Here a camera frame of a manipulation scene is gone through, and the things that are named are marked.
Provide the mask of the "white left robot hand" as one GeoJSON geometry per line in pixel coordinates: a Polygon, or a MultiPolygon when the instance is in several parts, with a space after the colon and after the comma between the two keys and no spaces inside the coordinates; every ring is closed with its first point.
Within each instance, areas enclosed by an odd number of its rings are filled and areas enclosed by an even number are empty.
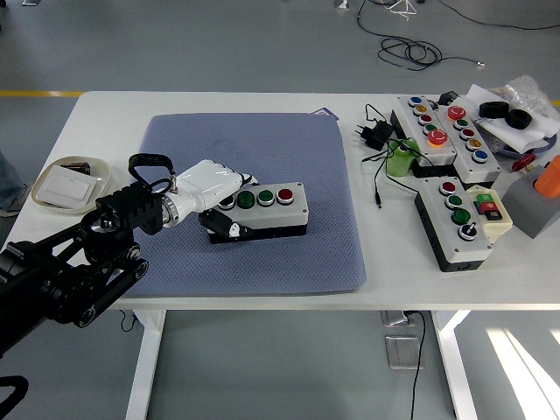
{"type": "Polygon", "coordinates": [[[171,180],[173,189],[162,198],[164,227],[174,227],[196,213],[199,223],[219,236],[239,239],[254,235],[251,228],[214,209],[242,186],[254,183],[251,175],[205,159],[171,180]]]}

